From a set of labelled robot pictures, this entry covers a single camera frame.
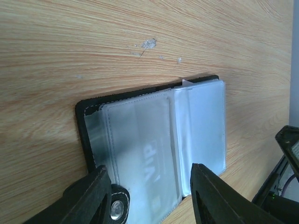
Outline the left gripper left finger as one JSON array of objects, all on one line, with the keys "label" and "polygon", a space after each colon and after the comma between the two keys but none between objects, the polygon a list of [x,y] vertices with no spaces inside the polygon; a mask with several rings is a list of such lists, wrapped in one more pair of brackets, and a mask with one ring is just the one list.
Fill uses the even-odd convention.
[{"label": "left gripper left finger", "polygon": [[71,185],[63,196],[26,224],[107,224],[110,219],[111,180],[101,165]]}]

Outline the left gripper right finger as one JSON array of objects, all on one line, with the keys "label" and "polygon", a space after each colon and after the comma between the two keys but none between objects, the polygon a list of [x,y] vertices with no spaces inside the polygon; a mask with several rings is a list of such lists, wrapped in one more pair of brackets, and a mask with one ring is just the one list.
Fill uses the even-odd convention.
[{"label": "left gripper right finger", "polygon": [[192,164],[190,186],[197,224],[291,224],[283,210],[265,211],[248,201],[204,164]]}]

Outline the black card holder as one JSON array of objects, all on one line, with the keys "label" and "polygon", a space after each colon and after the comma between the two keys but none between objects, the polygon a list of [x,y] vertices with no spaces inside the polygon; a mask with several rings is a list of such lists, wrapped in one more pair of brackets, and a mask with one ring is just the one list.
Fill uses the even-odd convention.
[{"label": "black card holder", "polygon": [[225,83],[216,75],[75,106],[89,172],[107,168],[111,224],[159,224],[191,194],[192,164],[226,169]]}]

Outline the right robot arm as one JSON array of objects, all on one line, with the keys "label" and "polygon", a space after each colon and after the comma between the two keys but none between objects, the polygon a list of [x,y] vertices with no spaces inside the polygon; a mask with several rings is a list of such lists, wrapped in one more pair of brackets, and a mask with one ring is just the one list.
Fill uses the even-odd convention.
[{"label": "right robot arm", "polygon": [[[276,134],[275,140],[284,155],[254,196],[252,203],[284,223],[298,223],[299,203],[285,198],[284,194],[291,181],[299,179],[299,128],[286,125]],[[288,167],[291,167],[294,174],[280,188]]]}]

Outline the grey vip card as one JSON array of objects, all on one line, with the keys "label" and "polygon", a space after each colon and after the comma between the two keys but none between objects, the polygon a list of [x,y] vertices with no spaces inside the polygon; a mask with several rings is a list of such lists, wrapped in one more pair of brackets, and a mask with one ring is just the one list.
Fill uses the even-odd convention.
[{"label": "grey vip card", "polygon": [[149,98],[107,108],[118,179],[132,190],[132,203],[156,216],[178,199],[167,98]]}]

